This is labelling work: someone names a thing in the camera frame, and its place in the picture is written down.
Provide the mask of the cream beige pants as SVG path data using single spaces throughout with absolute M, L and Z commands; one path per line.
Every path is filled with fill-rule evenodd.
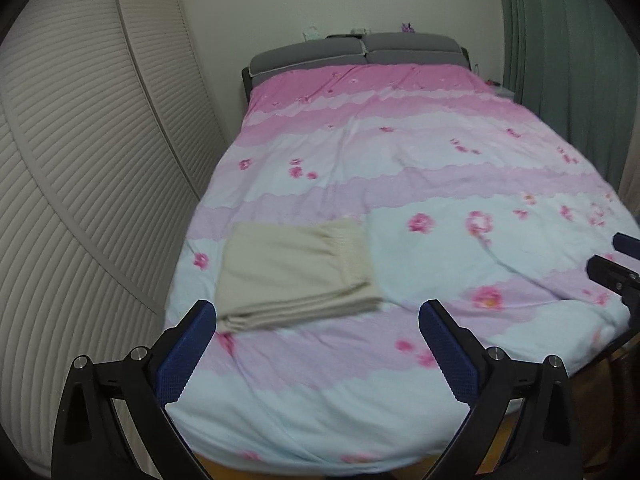
M 238 223 L 224 244 L 214 300 L 221 333 L 353 316 L 383 302 L 366 232 L 355 219 Z

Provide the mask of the green curtain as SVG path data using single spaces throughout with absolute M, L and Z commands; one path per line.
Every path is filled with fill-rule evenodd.
M 613 186 L 623 179 L 639 55 L 606 0 L 501 0 L 503 82 Z

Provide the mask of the white bedside table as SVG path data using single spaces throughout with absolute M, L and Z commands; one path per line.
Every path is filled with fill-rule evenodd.
M 500 98 L 508 99 L 510 101 L 515 100 L 515 93 L 503 86 L 495 86 L 495 95 L 500 96 Z

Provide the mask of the pink floral bed duvet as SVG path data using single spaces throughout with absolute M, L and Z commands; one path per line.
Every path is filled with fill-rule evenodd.
M 261 474 L 360 474 L 441 453 L 465 418 L 422 338 L 440 301 L 515 359 L 570 373 L 629 313 L 586 274 L 634 216 L 577 148 L 454 65 L 291 70 L 258 84 L 186 233 L 167 326 L 214 304 L 238 223 L 359 221 L 384 302 L 216 334 L 168 413 L 195 454 Z

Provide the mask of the white louvered wardrobe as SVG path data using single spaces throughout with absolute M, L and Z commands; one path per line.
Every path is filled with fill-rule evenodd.
M 1 45 L 1 425 L 51 467 L 76 356 L 160 332 L 227 142 L 180 0 L 30 0 Z

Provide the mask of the grey upholstered headboard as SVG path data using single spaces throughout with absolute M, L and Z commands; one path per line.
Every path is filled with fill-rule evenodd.
M 246 102 L 258 84 L 288 70 L 352 64 L 451 64 L 472 70 L 468 50 L 448 36 L 420 32 L 336 35 L 254 56 L 241 70 Z

